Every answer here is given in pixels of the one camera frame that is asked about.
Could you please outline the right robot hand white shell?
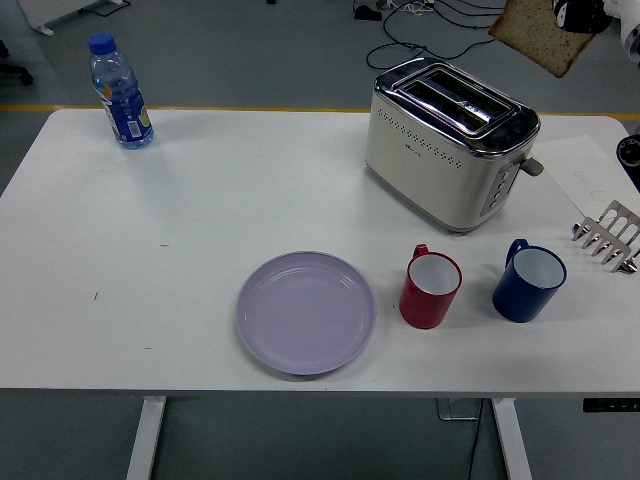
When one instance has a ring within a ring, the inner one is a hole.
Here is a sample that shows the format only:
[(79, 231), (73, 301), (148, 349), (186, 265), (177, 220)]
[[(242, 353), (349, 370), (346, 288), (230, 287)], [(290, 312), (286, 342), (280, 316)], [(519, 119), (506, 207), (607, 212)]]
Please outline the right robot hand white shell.
[(597, 35), (618, 20), (623, 50), (631, 61), (639, 62), (639, 0), (571, 0), (551, 4), (558, 27), (569, 33)]

